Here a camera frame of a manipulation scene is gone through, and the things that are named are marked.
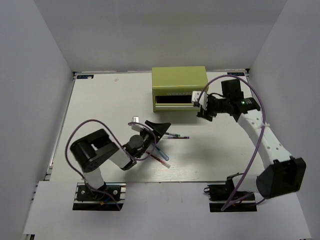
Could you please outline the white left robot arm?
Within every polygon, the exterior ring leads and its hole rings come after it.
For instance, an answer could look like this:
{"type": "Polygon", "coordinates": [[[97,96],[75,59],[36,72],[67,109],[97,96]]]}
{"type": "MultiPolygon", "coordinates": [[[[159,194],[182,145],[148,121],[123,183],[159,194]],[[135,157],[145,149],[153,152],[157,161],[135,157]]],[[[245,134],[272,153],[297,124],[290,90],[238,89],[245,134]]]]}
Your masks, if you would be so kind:
{"type": "Polygon", "coordinates": [[[66,147],[70,149],[81,168],[76,172],[83,178],[90,196],[96,200],[111,195],[107,192],[107,185],[101,175],[102,164],[110,160],[121,170],[129,170],[138,161],[146,160],[151,156],[157,143],[171,126],[169,122],[154,123],[148,120],[142,124],[137,116],[133,116],[128,125],[138,134],[131,136],[127,143],[120,144],[113,132],[100,120],[89,119],[85,122],[96,122],[104,128],[81,137],[73,143],[68,140],[66,147]]]}

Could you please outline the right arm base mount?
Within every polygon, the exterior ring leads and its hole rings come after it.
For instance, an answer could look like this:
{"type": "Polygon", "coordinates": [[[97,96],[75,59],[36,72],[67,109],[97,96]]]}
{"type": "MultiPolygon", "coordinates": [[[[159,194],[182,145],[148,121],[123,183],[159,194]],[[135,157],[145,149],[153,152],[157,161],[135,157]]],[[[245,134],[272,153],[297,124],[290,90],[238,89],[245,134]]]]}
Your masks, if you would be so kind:
{"type": "Polygon", "coordinates": [[[254,194],[251,194],[245,199],[238,200],[224,211],[221,211],[221,208],[227,202],[230,195],[225,184],[222,184],[221,182],[207,185],[203,189],[203,192],[208,195],[209,211],[211,213],[248,213],[257,211],[254,194]]]}

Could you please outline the green top drawer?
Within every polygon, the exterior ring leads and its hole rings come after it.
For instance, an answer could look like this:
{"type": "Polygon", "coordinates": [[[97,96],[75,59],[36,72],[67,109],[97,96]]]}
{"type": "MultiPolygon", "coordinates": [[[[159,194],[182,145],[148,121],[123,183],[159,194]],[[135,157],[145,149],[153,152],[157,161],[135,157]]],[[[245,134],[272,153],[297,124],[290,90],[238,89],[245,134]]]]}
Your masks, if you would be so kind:
{"type": "Polygon", "coordinates": [[[160,95],[153,100],[153,112],[197,111],[191,95],[160,95]]]}

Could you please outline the red pen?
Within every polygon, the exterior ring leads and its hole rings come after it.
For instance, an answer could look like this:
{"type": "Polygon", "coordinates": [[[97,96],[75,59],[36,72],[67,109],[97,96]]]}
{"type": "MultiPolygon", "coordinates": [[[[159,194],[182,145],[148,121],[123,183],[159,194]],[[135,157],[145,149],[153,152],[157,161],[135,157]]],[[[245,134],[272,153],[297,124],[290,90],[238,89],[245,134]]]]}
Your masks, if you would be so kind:
{"type": "Polygon", "coordinates": [[[156,161],[158,161],[159,163],[161,163],[161,164],[162,164],[163,166],[165,166],[166,168],[169,169],[169,168],[171,167],[171,165],[168,164],[166,161],[158,158],[157,156],[151,154],[150,152],[147,151],[146,153],[147,153],[150,157],[152,157],[153,159],[155,159],[156,161]]]}

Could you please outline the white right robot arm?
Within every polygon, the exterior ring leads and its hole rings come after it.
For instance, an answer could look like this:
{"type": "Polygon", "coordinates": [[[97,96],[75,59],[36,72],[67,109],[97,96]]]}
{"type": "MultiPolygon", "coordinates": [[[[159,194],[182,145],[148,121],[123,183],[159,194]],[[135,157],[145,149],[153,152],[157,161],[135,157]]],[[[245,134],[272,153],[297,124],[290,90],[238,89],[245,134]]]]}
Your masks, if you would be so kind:
{"type": "Polygon", "coordinates": [[[222,81],[221,98],[208,94],[205,89],[193,91],[191,95],[191,102],[199,107],[197,117],[211,122],[217,114],[229,114],[255,146],[244,172],[227,177],[226,195],[236,200],[249,192],[271,199],[299,191],[306,162],[301,157],[294,157],[280,143],[266,122],[261,100],[245,97],[241,83],[239,77],[222,81]]]}

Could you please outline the purple capped pen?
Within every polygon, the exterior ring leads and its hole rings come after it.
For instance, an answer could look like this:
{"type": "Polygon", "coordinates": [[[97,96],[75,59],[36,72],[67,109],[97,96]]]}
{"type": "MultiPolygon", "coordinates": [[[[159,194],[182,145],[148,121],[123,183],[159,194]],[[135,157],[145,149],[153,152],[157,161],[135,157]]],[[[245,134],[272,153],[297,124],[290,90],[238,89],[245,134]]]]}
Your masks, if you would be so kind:
{"type": "Polygon", "coordinates": [[[168,136],[162,137],[162,139],[167,139],[167,140],[169,140],[169,139],[190,139],[190,137],[189,136],[170,136],[170,135],[168,135],[168,136]]]}

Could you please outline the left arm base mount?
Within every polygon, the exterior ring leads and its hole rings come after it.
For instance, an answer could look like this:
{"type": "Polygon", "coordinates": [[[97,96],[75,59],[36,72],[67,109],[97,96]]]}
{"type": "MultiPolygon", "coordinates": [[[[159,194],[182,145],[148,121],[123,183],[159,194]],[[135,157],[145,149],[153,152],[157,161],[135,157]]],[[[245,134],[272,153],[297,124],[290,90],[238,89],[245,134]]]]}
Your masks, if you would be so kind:
{"type": "Polygon", "coordinates": [[[75,190],[72,210],[98,212],[120,211],[125,201],[126,186],[125,183],[109,183],[105,186],[104,191],[116,200],[116,204],[109,195],[92,191],[85,183],[78,183],[75,190]]]}

